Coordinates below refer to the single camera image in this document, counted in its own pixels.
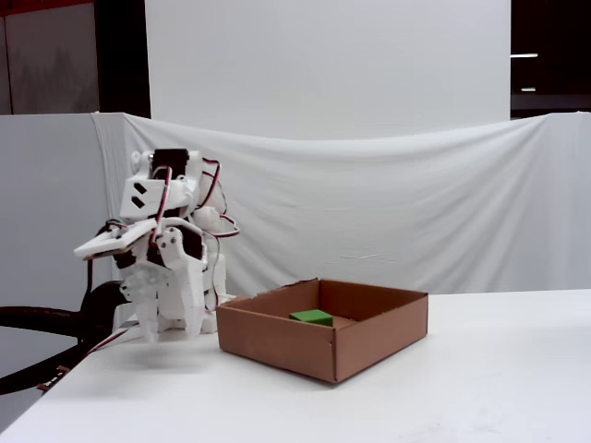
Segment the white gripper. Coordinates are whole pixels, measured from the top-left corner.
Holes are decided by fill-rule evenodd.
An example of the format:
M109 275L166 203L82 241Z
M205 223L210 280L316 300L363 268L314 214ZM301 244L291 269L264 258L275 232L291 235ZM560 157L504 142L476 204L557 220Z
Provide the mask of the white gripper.
M203 257L202 231L185 220L164 220L153 234L141 234L114 253L123 278L120 291L135 307L146 341L156 342L160 331L174 328L190 338L200 334ZM141 260L154 265L134 265Z

